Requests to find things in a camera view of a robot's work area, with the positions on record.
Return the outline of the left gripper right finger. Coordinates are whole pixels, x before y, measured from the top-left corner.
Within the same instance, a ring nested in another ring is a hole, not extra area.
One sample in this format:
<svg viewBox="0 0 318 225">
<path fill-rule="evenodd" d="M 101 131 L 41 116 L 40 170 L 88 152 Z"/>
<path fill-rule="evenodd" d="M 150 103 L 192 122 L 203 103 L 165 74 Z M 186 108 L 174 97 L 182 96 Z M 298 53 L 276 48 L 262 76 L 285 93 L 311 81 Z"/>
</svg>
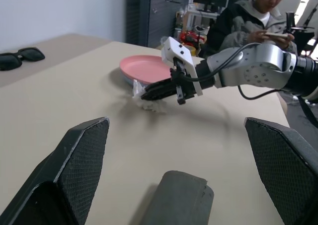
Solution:
<svg viewBox="0 0 318 225">
<path fill-rule="evenodd" d="M 295 130 L 244 122 L 258 174 L 285 225 L 318 225 L 318 152 Z"/>
</svg>

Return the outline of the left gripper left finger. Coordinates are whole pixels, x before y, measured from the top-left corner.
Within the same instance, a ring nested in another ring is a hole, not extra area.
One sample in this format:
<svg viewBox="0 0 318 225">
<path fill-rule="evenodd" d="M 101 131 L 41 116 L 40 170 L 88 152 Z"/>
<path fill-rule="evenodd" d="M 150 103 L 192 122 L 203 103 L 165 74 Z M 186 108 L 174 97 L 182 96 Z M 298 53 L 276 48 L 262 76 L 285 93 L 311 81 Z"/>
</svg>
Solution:
<svg viewBox="0 0 318 225">
<path fill-rule="evenodd" d="M 100 180 L 109 125 L 101 117 L 70 128 L 0 215 L 0 225 L 84 225 Z"/>
</svg>

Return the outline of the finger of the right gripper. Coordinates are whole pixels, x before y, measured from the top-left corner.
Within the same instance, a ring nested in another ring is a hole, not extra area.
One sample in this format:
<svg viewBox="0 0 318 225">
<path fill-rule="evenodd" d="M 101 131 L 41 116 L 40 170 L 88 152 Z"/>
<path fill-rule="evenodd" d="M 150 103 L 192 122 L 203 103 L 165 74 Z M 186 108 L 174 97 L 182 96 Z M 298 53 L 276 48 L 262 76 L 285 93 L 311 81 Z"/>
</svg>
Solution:
<svg viewBox="0 0 318 225">
<path fill-rule="evenodd" d="M 142 94 L 141 99 L 146 101 L 156 101 L 167 98 L 172 95 L 146 95 L 145 92 Z"/>
<path fill-rule="evenodd" d="M 171 78 L 151 83 L 145 87 L 146 95 L 175 95 L 175 84 Z"/>
</svg>

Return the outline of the white paper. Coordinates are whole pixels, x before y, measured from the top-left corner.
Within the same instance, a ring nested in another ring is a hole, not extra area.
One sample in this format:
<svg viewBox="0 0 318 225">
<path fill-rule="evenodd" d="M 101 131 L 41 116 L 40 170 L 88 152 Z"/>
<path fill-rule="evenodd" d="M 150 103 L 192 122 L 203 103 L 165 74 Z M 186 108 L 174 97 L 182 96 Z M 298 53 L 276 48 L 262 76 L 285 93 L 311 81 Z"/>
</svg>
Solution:
<svg viewBox="0 0 318 225">
<path fill-rule="evenodd" d="M 136 79 L 133 80 L 133 102 L 140 108 L 147 110 L 147 111 L 153 111 L 157 113 L 166 113 L 166 103 L 163 100 L 155 100 L 155 101 L 147 101 L 143 100 L 142 96 L 146 92 L 145 87 L 142 86 L 140 82 L 138 82 Z"/>
</svg>

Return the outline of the pink plate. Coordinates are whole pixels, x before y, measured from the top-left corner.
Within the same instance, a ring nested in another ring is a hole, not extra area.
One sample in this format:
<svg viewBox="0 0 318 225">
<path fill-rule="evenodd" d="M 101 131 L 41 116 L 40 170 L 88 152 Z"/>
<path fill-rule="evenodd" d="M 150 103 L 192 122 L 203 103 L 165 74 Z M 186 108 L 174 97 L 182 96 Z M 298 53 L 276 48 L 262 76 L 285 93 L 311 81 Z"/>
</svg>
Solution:
<svg viewBox="0 0 318 225">
<path fill-rule="evenodd" d="M 124 58 L 119 66 L 126 78 L 146 85 L 170 78 L 170 67 L 159 56 L 130 56 Z"/>
</svg>

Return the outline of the beige phone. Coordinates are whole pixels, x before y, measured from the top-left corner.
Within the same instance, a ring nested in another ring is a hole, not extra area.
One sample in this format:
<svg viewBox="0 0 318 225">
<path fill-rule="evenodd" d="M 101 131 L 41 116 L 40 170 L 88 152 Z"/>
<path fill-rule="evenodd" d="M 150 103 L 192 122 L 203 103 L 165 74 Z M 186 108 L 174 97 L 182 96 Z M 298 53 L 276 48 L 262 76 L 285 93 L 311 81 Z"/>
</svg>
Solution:
<svg viewBox="0 0 318 225">
<path fill-rule="evenodd" d="M 266 36 L 272 39 L 288 39 L 289 38 L 289 34 L 279 34 L 279 33 L 270 33 L 270 32 L 264 33 L 263 36 Z"/>
</svg>

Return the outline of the person right hand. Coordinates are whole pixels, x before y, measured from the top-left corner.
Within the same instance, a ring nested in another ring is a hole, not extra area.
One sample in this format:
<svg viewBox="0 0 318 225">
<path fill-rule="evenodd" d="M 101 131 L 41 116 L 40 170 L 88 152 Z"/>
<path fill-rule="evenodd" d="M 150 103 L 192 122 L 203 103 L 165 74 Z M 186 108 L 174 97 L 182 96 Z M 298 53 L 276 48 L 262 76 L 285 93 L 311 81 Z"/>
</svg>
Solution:
<svg viewBox="0 0 318 225">
<path fill-rule="evenodd" d="M 248 35 L 247 41 L 248 43 L 263 43 L 264 41 L 269 39 L 266 33 L 267 31 L 265 30 L 251 32 Z"/>
</svg>

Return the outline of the person left hand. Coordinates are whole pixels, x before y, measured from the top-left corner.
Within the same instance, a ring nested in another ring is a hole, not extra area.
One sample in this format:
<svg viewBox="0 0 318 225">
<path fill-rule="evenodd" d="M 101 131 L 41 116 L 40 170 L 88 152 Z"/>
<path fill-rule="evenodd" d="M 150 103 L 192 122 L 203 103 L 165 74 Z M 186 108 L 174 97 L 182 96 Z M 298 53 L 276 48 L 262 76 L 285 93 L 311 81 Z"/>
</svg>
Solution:
<svg viewBox="0 0 318 225">
<path fill-rule="evenodd" d="M 287 34 L 285 38 L 279 38 L 280 48 L 286 50 L 290 45 L 292 45 L 294 36 L 292 34 Z"/>
</svg>

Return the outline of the red bag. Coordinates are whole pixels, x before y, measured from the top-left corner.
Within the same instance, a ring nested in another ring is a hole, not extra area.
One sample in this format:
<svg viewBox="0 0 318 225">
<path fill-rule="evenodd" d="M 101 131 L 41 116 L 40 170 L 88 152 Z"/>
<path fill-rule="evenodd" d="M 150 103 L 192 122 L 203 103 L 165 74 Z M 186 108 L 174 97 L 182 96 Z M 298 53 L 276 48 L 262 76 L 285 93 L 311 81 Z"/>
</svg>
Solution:
<svg viewBox="0 0 318 225">
<path fill-rule="evenodd" d="M 182 42 L 202 42 L 206 41 L 207 37 L 194 31 L 185 31 L 180 34 L 180 41 Z"/>
</svg>

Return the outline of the dark grey cabinet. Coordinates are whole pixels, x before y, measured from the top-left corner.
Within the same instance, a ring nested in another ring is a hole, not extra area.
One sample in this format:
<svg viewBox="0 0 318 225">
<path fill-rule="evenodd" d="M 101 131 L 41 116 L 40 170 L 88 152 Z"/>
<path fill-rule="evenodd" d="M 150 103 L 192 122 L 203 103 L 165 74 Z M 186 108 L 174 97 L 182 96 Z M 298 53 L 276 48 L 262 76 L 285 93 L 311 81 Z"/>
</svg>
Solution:
<svg viewBox="0 0 318 225">
<path fill-rule="evenodd" d="M 189 0 L 126 0 L 126 35 L 129 44 L 156 48 L 162 37 L 172 36 L 176 13 Z"/>
</svg>

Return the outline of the white shelf rack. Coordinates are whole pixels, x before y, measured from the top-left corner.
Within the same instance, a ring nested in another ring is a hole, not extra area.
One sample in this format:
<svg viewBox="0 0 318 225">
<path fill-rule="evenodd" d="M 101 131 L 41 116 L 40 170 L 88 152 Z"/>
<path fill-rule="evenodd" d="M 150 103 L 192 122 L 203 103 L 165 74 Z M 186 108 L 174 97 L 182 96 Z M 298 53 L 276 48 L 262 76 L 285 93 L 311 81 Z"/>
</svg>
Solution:
<svg viewBox="0 0 318 225">
<path fill-rule="evenodd" d="M 199 11 L 196 5 L 193 3 L 193 0 L 188 0 L 185 10 L 186 14 L 184 18 L 184 30 L 189 30 L 193 26 L 195 16 L 216 20 L 217 17 L 220 15 L 219 12 Z"/>
</svg>

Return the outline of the seated person grey jacket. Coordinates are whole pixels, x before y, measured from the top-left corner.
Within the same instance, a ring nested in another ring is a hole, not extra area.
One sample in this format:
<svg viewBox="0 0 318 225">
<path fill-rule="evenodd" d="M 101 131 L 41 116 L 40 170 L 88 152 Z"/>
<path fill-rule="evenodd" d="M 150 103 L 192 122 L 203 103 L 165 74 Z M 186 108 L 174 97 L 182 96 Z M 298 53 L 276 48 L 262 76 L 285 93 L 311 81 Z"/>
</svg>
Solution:
<svg viewBox="0 0 318 225">
<path fill-rule="evenodd" d="M 254 31 L 265 30 L 283 34 L 286 18 L 278 9 L 280 2 L 281 0 L 238 0 L 225 8 L 210 27 L 199 57 L 206 58 L 227 48 L 249 44 L 248 35 Z M 269 38 L 266 41 L 280 48 L 279 39 Z M 284 51 L 297 53 L 294 40 Z"/>
</svg>

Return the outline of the black sunglasses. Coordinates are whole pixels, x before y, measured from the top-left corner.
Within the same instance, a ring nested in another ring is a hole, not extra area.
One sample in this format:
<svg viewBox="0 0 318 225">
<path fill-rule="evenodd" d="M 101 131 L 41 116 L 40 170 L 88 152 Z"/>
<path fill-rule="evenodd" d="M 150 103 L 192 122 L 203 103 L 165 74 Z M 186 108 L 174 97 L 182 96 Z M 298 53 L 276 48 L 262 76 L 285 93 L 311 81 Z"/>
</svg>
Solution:
<svg viewBox="0 0 318 225">
<path fill-rule="evenodd" d="M 45 55 L 36 47 L 23 48 L 16 53 L 0 54 L 0 71 L 10 71 L 22 66 L 23 61 L 38 62 L 45 59 Z"/>
</svg>

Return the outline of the black stand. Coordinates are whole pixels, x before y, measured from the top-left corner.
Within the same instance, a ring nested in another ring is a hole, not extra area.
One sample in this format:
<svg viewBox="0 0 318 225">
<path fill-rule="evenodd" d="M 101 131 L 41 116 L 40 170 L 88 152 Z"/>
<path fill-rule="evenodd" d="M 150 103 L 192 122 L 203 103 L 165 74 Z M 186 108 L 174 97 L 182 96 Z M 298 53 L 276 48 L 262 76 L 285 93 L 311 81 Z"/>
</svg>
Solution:
<svg viewBox="0 0 318 225">
<path fill-rule="evenodd" d="M 294 12 L 287 12 L 286 13 L 286 29 L 284 32 L 293 34 L 297 31 L 306 32 L 307 30 L 314 29 L 314 27 L 309 26 L 309 22 L 312 19 L 315 12 L 316 12 L 316 9 L 314 9 L 314 11 L 309 14 L 308 18 L 306 19 L 305 23 L 302 26 L 296 26 Z"/>
</svg>

